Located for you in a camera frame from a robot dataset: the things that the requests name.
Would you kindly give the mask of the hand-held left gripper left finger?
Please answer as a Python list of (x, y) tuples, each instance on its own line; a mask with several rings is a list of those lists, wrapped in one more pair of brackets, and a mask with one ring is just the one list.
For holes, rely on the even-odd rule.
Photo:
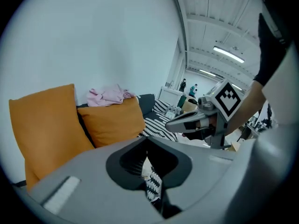
[(120, 149), (110, 154), (106, 161), (109, 177), (126, 190), (145, 190), (142, 178), (143, 164), (147, 158), (146, 138), (118, 143)]

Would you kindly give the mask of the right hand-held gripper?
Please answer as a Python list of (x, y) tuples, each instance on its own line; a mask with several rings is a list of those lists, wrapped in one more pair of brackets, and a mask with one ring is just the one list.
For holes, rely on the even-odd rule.
[(165, 124), (173, 133), (183, 133), (189, 140), (204, 140), (213, 149), (225, 149), (228, 122), (241, 104), (233, 85), (224, 79), (198, 99), (198, 111), (175, 117)]

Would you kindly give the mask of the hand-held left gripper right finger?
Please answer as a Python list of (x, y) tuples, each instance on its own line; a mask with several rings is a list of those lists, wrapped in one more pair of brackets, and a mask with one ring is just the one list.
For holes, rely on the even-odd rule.
[(150, 171), (146, 173), (146, 197), (168, 219), (182, 210), (171, 204), (167, 190), (179, 187), (189, 176), (192, 162), (187, 155), (153, 138), (146, 139)]

